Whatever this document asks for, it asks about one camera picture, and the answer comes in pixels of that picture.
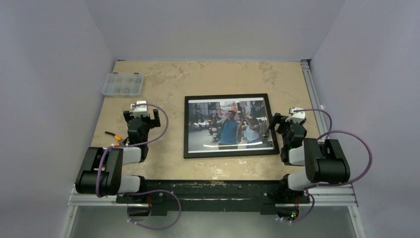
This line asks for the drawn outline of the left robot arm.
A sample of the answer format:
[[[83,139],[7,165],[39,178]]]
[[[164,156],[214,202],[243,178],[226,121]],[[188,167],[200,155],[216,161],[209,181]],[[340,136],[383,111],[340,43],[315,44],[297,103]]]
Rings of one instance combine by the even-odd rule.
[[[124,111],[127,122],[127,139],[121,145],[89,147],[75,181],[79,194],[94,194],[98,197],[128,193],[136,203],[146,200],[148,190],[142,186],[144,177],[124,176],[122,167],[145,161],[149,146],[149,132],[160,127],[159,112],[153,110],[154,118]]]

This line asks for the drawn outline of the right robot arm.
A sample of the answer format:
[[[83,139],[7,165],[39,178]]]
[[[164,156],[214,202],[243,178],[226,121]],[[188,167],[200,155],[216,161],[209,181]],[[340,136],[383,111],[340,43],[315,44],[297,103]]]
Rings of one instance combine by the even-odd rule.
[[[342,147],[336,139],[319,141],[308,138],[304,128],[305,117],[283,116],[275,113],[270,129],[281,135],[283,146],[280,159],[285,165],[301,166],[303,170],[286,174],[270,195],[285,202],[303,195],[306,188],[323,182],[326,185],[346,183],[351,171]]]

